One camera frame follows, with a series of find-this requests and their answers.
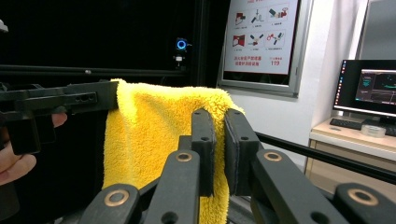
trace computer monitor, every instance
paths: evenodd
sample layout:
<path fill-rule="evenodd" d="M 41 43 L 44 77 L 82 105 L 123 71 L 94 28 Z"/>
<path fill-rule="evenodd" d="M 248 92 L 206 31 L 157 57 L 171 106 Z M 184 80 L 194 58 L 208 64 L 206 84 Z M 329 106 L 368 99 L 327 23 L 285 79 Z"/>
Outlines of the computer monitor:
<path fill-rule="evenodd" d="M 396 123 L 396 60 L 343 60 L 334 110 Z"/>

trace human hand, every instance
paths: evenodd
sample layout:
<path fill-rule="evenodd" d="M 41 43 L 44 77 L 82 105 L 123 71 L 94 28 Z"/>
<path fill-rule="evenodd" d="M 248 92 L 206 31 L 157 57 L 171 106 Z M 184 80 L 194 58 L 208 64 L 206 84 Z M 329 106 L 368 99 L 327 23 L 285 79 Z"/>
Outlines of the human hand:
<path fill-rule="evenodd" d="M 55 128 L 63 125 L 66 120 L 67 115 L 65 113 L 52 115 L 52 123 Z M 0 134 L 2 134 L 2 138 L 5 141 L 5 148 L 0 150 L 0 186 L 26 175 L 36 164 L 34 155 L 15 155 L 12 150 L 12 144 L 9 142 L 7 128 L 1 131 Z"/>

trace white desk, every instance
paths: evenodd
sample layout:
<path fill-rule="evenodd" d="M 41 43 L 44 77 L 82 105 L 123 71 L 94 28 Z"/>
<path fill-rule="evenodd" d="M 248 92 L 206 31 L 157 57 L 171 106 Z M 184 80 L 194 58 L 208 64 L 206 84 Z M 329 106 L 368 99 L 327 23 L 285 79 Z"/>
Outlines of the white desk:
<path fill-rule="evenodd" d="M 335 127 L 330 119 L 314 127 L 310 146 L 355 161 L 396 172 L 396 137 L 375 138 L 360 131 Z M 305 175 L 319 188 L 334 193 L 340 183 L 356 182 L 376 189 L 396 202 L 396 186 L 328 163 L 308 159 Z"/>

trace yellow towel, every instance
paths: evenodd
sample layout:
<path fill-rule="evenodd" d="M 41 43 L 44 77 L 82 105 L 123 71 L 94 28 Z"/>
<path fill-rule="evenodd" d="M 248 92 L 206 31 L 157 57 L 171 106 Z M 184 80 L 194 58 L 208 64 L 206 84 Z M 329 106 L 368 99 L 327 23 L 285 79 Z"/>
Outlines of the yellow towel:
<path fill-rule="evenodd" d="M 226 91 L 204 87 L 171 88 L 118 81 L 119 108 L 109 111 L 103 188 L 123 183 L 143 188 L 161 175 L 181 135 L 191 135 L 191 113 L 203 108 L 214 121 L 217 146 L 213 197 L 200 199 L 200 223 L 225 223 L 229 190 L 224 174 L 225 112 L 237 107 Z"/>

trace finger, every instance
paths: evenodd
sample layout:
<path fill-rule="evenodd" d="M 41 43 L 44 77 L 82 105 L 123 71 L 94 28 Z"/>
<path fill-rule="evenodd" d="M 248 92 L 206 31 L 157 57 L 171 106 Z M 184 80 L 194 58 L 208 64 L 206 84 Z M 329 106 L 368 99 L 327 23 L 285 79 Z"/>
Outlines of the finger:
<path fill-rule="evenodd" d="M 0 172 L 11 167 L 20 158 L 21 156 L 16 156 L 12 151 L 11 143 L 6 143 L 6 147 L 3 150 L 0 150 Z"/>
<path fill-rule="evenodd" d="M 66 120 L 67 120 L 67 115 L 65 113 L 52 115 L 52 122 L 54 128 L 63 125 L 66 122 Z"/>
<path fill-rule="evenodd" d="M 0 185 L 12 182 L 29 173 L 36 164 L 35 156 L 23 155 L 20 160 L 15 162 L 9 169 L 0 173 Z"/>

